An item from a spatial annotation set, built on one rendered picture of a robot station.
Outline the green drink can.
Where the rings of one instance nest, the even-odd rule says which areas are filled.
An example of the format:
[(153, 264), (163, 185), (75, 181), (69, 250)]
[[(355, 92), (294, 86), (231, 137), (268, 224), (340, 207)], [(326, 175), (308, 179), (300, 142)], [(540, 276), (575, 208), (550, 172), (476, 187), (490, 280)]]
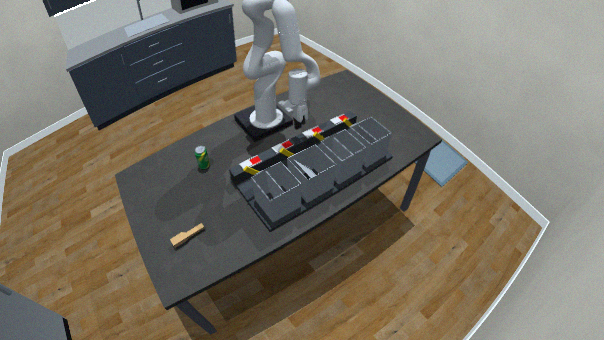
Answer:
[(200, 169), (206, 169), (210, 166), (207, 150), (204, 146), (198, 146), (195, 149), (195, 156)]

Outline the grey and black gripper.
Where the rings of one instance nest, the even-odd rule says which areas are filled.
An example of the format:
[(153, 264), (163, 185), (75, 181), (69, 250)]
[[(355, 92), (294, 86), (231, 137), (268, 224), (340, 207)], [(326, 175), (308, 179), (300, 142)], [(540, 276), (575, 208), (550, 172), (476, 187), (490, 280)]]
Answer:
[(305, 118), (306, 118), (306, 120), (308, 120), (308, 107), (307, 107), (307, 103), (305, 102), (305, 103), (299, 104), (298, 106), (293, 107), (292, 109), (293, 109), (293, 112), (294, 112), (294, 114), (292, 114), (294, 122), (295, 122), (294, 123), (294, 127), (295, 127), (296, 130), (298, 130), (298, 129), (300, 129), (302, 127), (302, 124), (303, 125), (305, 124)]

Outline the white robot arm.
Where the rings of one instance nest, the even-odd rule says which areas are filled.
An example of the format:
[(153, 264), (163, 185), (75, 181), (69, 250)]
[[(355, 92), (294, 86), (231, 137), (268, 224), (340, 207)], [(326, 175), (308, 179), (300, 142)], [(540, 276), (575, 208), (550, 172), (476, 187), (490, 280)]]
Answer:
[[(270, 9), (276, 20), (282, 53), (267, 52), (274, 39), (274, 23), (264, 16)], [(278, 107), (288, 116), (294, 114), (293, 107), (306, 102), (308, 90), (320, 84), (319, 68), (315, 60), (302, 51), (296, 12), (288, 0), (243, 0), (242, 10), (254, 25), (254, 41), (243, 72), (250, 80), (258, 79), (254, 84), (255, 111), (250, 115), (250, 122), (257, 128), (273, 128), (283, 119), (278, 109), (276, 117), (276, 83), (286, 62), (302, 62), (307, 70), (297, 68), (288, 73), (289, 100), (278, 102)]]

